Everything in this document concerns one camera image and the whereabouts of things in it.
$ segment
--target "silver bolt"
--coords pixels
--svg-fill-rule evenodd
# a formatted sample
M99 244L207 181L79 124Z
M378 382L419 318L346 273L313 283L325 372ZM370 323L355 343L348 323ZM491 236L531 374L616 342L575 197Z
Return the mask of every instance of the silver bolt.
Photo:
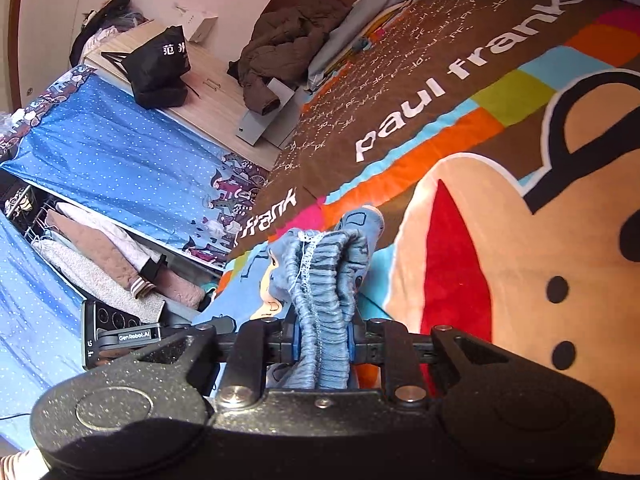
M316 408L324 410L325 408L332 406L334 402L331 399L327 399L326 397L320 397L319 399L316 399L316 402L314 402L314 404L316 405Z
M427 392L420 386L400 386L395 391L395 395L404 402L418 402L427 396Z
M253 392L246 386L227 386L216 397L226 408L244 408L252 403Z

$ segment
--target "blue wardrobe cover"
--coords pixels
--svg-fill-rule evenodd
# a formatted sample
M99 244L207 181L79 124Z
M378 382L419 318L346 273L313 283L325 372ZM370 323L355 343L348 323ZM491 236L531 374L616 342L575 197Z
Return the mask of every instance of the blue wardrobe cover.
M214 266L266 173L90 75L1 167Z
M81 301L0 214L0 419L82 373ZM34 446L28 416L0 420L0 434Z

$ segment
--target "brown puffer jacket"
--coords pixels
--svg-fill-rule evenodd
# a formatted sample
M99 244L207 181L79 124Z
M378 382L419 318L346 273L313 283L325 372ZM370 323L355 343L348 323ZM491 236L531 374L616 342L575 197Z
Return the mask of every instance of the brown puffer jacket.
M315 0L260 16L238 60L246 107L260 115L278 108L280 100L263 78L297 83L349 11L338 0Z

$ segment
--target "bag handle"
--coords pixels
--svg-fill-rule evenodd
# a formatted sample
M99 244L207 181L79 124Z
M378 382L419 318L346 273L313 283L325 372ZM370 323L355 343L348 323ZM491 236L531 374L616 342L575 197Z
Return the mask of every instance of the bag handle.
M124 70L124 67L122 66L122 60L125 59L129 54L127 54L126 52L101 52L100 54L104 59L109 61L114 67L122 72L124 77L127 78L127 81L129 80L129 74L127 74L127 71Z

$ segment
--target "pillow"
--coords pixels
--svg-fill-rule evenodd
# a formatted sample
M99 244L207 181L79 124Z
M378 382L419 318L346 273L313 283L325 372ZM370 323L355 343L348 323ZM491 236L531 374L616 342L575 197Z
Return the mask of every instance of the pillow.
M353 4L351 12L344 19L340 27L334 28L329 40L309 65L309 88L314 88L324 79L324 69L335 56L351 43L358 33L375 18L381 10L397 5L405 0L358 0Z

